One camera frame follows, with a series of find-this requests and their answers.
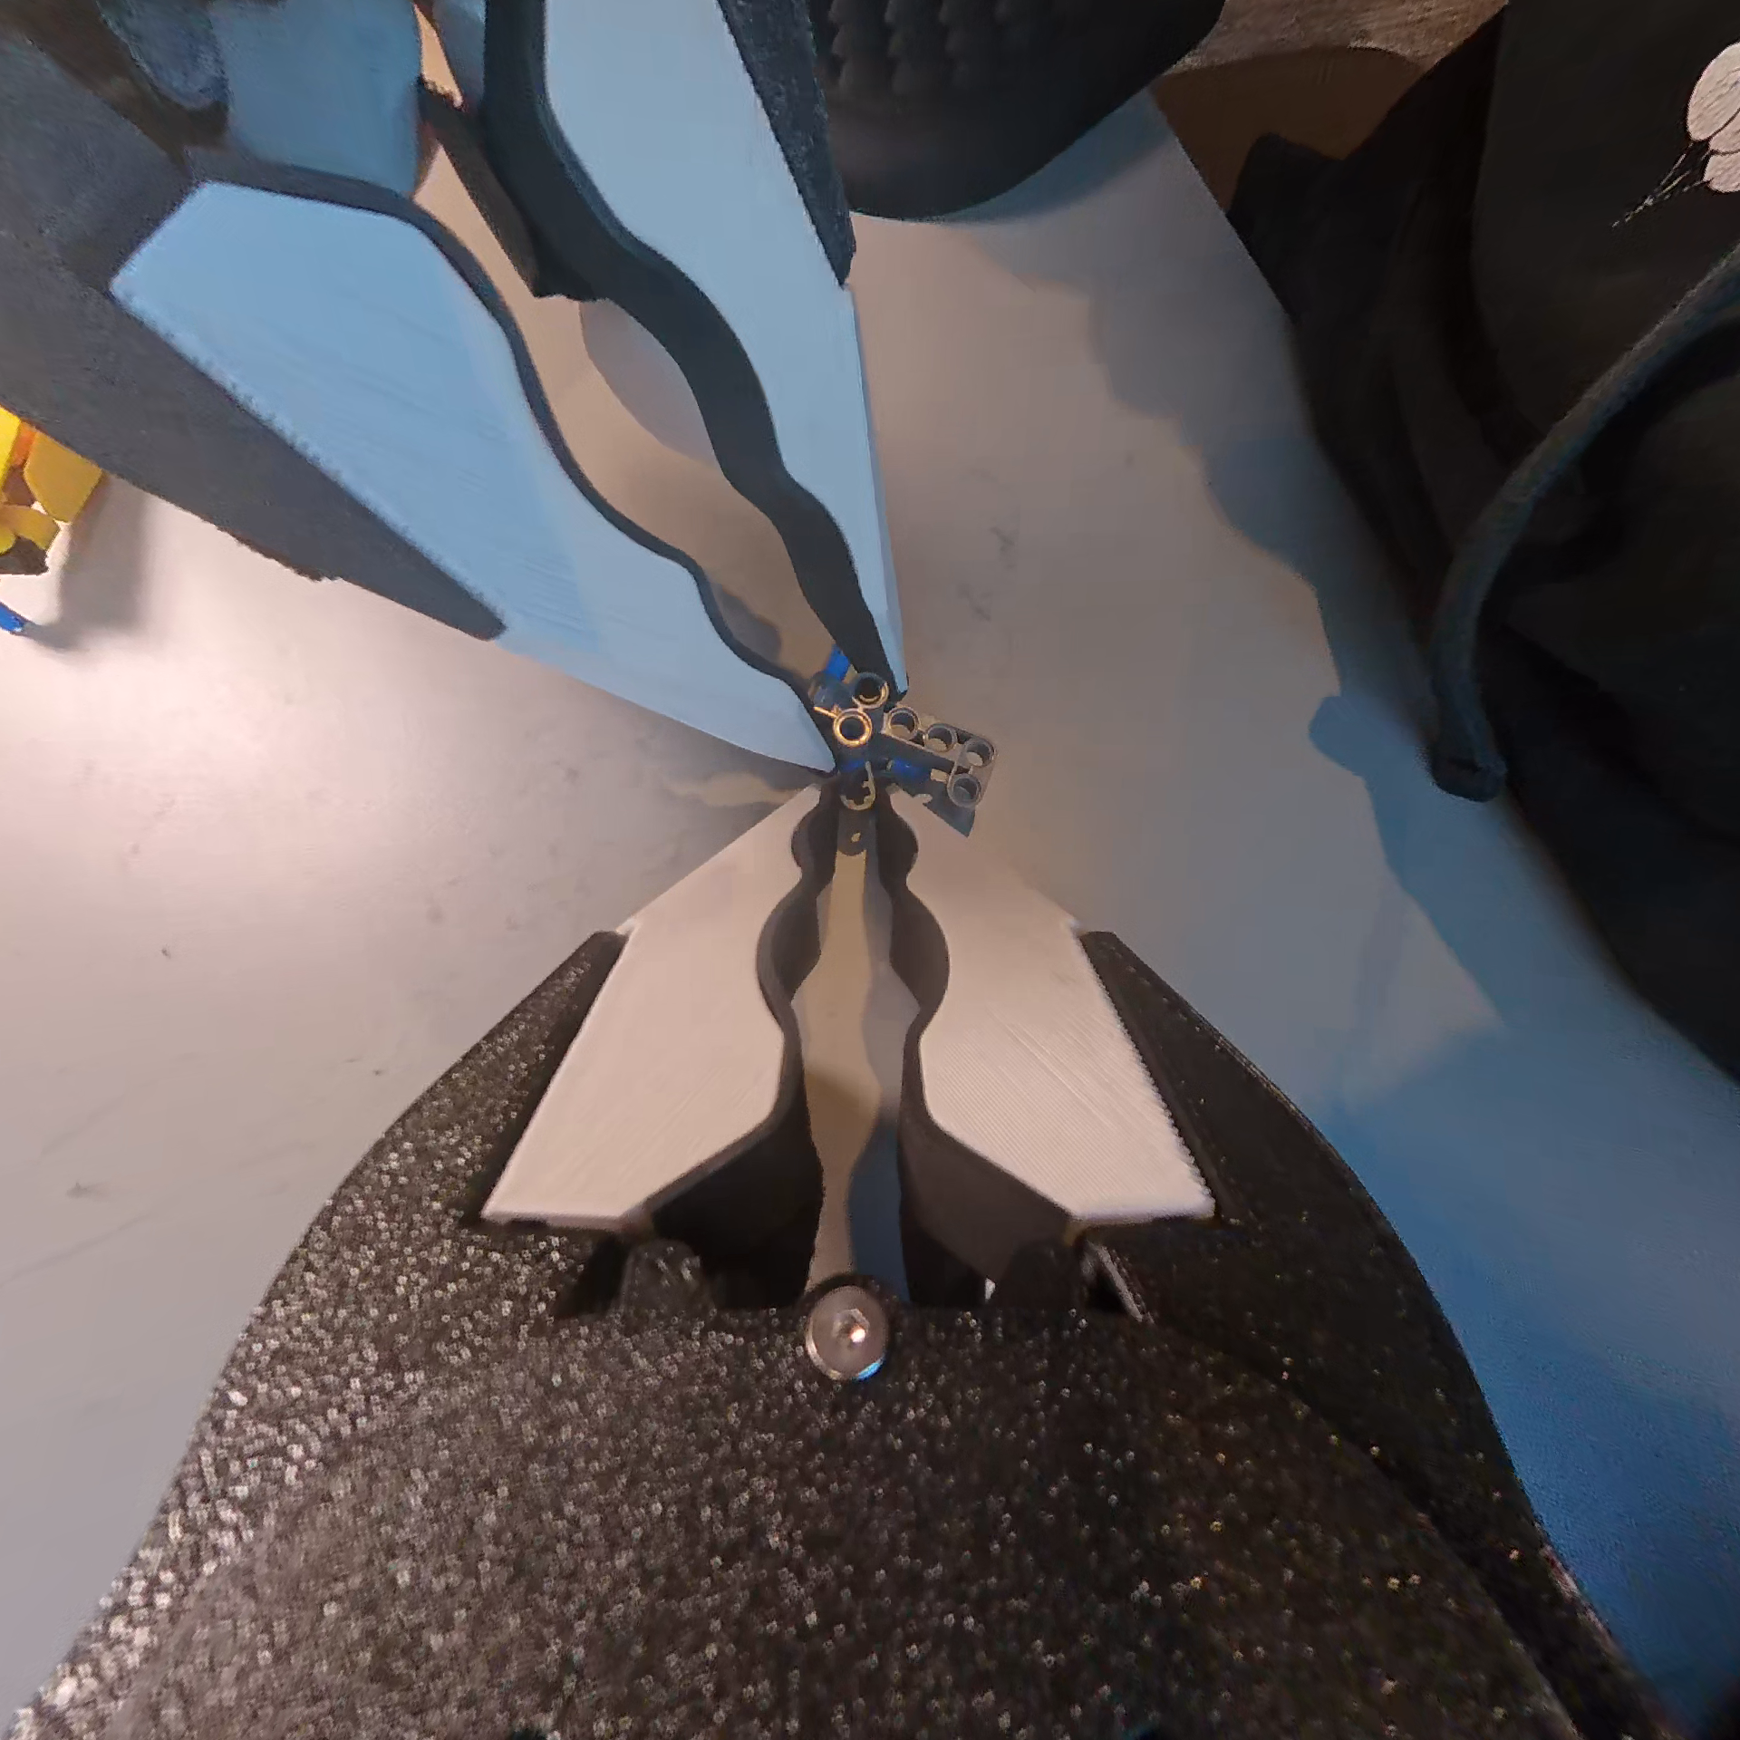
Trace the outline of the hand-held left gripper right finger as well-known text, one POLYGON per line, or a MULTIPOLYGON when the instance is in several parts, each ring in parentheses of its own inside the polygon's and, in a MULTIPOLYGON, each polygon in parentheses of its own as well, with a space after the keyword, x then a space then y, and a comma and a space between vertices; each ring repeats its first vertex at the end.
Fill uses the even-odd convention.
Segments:
POLYGON ((921 1243, 997 1284, 1031 1246, 1213 1219, 1077 919, 908 795, 881 799, 876 857, 889 958, 917 1004, 900 1188, 921 1243))

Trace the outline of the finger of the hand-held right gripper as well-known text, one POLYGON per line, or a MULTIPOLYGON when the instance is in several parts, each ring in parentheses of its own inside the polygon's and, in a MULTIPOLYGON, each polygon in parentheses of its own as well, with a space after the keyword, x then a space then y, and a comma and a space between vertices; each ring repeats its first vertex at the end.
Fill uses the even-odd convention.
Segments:
POLYGON ((708 575, 613 509, 474 254, 368 180, 195 180, 109 290, 484 606, 494 640, 775 761, 835 758, 708 575))
POLYGON ((806 3, 485 3, 494 167, 678 365, 839 651, 901 685, 900 587, 806 3))

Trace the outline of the yellow brick assembly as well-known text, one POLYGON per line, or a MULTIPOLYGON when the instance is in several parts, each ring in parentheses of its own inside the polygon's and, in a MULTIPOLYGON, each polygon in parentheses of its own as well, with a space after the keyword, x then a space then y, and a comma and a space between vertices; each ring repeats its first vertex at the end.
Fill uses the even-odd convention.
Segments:
POLYGON ((43 574, 103 478, 103 467, 3 407, 3 575, 43 574))

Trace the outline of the grey brick beam assembly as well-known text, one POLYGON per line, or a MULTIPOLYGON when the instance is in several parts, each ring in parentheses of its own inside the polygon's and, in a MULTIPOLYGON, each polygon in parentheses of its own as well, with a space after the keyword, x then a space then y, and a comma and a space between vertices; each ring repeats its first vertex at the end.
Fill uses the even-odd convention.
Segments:
POLYGON ((889 680, 861 671, 839 647, 812 674, 809 699, 847 811, 869 813, 882 792, 901 791, 955 832, 973 832, 995 775, 995 741, 901 699, 889 680))

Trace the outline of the grey desk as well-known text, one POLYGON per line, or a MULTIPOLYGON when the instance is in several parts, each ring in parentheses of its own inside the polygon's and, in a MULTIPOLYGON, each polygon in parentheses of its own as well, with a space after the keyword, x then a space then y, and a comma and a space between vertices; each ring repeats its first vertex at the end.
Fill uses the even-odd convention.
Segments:
MULTIPOLYGON (((1422 761, 1288 325, 1147 95, 954 224, 859 226, 925 706, 973 842, 1316 1121, 1689 1727, 1736 1683, 1736 1085, 1511 808, 1422 761)), ((110 485, 4 642, 4 1726, 129 1561, 360 1153, 799 783, 110 485)))

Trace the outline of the black printed sweatshirt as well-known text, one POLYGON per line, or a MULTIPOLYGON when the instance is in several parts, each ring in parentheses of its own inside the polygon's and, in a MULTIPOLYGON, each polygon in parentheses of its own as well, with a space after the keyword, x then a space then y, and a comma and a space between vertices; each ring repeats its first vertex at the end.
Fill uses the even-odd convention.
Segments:
POLYGON ((1428 631, 1432 772, 1513 791, 1736 1075, 1736 3, 1504 3, 1231 221, 1428 631))

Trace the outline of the person's right forearm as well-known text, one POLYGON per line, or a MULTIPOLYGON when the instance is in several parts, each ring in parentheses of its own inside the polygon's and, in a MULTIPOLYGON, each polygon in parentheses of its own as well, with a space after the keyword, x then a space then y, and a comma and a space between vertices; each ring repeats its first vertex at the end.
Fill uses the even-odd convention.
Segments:
POLYGON ((852 210, 1003 196, 1194 51, 1222 2, 810 2, 852 210))

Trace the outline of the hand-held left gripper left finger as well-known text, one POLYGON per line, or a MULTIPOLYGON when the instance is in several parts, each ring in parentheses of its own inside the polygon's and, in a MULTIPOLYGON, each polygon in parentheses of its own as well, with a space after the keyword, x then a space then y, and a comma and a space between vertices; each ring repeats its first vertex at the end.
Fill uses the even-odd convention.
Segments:
POLYGON ((620 925, 620 951, 484 1206, 494 1224, 649 1225, 771 1137, 803 1087, 835 792, 804 788, 620 925))

